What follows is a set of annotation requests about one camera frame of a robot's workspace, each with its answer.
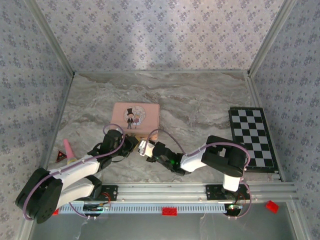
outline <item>wall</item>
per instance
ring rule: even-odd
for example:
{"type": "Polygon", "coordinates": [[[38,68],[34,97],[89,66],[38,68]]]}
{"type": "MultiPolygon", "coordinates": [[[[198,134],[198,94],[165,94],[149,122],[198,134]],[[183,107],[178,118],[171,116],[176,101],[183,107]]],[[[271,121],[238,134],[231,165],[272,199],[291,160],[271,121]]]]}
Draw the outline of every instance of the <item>wall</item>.
{"type": "Polygon", "coordinates": [[[283,0],[37,0],[76,72],[247,70],[283,0]]]}
{"type": "Polygon", "coordinates": [[[254,77],[288,181],[320,239],[320,2],[298,0],[254,77]]]}
{"type": "Polygon", "coordinates": [[[22,0],[0,9],[0,239],[11,240],[15,199],[49,148],[70,77],[22,0]]]}

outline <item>chessboard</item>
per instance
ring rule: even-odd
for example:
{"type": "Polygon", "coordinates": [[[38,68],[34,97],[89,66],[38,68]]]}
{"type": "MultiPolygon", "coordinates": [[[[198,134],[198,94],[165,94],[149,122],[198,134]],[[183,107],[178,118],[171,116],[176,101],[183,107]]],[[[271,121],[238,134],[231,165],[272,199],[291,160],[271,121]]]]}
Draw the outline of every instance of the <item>chessboard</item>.
{"type": "Polygon", "coordinates": [[[278,173],[276,155],[263,109],[230,107],[229,118],[233,141],[243,144],[250,154],[247,172],[278,173]]]}

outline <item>cartoon couple illustration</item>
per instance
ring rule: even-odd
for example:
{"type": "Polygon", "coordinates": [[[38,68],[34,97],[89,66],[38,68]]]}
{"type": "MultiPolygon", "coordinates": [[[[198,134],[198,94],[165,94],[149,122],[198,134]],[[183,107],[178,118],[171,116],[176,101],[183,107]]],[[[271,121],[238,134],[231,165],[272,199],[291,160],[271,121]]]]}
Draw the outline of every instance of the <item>cartoon couple illustration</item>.
{"type": "Polygon", "coordinates": [[[132,129],[132,124],[135,125],[134,128],[136,129],[137,126],[141,124],[140,115],[138,113],[134,114],[132,112],[132,108],[128,108],[127,111],[128,120],[126,121],[126,123],[128,124],[128,127],[126,129],[132,129]]]}

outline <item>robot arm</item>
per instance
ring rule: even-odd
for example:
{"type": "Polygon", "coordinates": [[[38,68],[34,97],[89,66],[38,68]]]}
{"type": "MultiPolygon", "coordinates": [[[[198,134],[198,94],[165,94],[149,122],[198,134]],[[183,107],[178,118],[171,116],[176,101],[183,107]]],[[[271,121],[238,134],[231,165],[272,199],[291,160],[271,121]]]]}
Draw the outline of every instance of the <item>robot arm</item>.
{"type": "Polygon", "coordinates": [[[139,142],[134,136],[125,135],[123,145],[116,152],[96,158],[96,156],[116,150],[120,146],[122,138],[121,132],[109,130],[104,136],[103,142],[98,143],[81,159],[58,169],[37,169],[16,198],[15,204],[23,209],[32,189],[41,180],[56,172],[59,173],[45,180],[27,203],[27,215],[36,220],[38,224],[45,222],[57,208],[64,204],[83,197],[95,199],[101,193],[102,182],[93,174],[109,166],[114,157],[128,157],[139,142]]]}
{"type": "MultiPolygon", "coordinates": [[[[228,139],[211,135],[207,138],[205,145],[221,142],[234,143],[228,139]]],[[[246,154],[237,147],[229,145],[209,146],[203,149],[200,148],[202,150],[196,154],[183,155],[182,153],[172,152],[161,142],[155,144],[154,142],[148,142],[146,151],[142,154],[145,145],[146,141],[140,143],[139,153],[142,156],[148,156],[148,162],[158,162],[170,171],[182,176],[198,168],[210,166],[224,174],[224,189],[233,192],[238,190],[246,164],[246,154]]]]}

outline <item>marble surface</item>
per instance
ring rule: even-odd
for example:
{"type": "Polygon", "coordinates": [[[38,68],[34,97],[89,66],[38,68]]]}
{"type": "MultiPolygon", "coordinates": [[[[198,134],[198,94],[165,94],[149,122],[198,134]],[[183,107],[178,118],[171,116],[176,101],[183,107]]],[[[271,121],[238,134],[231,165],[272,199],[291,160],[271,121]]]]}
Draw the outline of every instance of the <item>marble surface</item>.
{"type": "MultiPolygon", "coordinates": [[[[205,143],[209,135],[232,139],[228,110],[231,106],[252,106],[243,74],[234,73],[109,73],[76,74],[57,134],[49,168],[58,150],[68,139],[77,158],[102,142],[102,129],[112,117],[116,102],[160,104],[159,127],[180,142],[186,152],[205,143]]],[[[179,152],[165,133],[158,140],[179,152]]],[[[266,181],[266,175],[247,173],[250,181],[266,181]]],[[[104,183],[204,182],[221,183],[223,174],[202,167],[186,176],[177,176],[159,163],[149,163],[133,152],[119,163],[112,163],[96,174],[104,183]]]]}

